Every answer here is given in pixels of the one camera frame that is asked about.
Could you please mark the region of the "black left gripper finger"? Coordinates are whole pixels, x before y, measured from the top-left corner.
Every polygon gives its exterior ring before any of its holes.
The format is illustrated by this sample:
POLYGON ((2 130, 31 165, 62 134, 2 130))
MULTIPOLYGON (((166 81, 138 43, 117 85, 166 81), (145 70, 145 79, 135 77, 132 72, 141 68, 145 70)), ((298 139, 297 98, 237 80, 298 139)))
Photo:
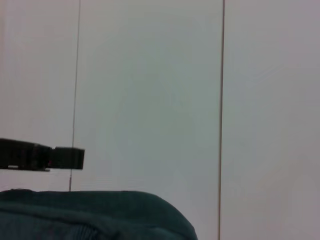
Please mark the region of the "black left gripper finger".
POLYGON ((74 147, 50 147, 38 143, 2 138, 2 170, 48 172, 50 169, 82 170, 85 150, 74 147))

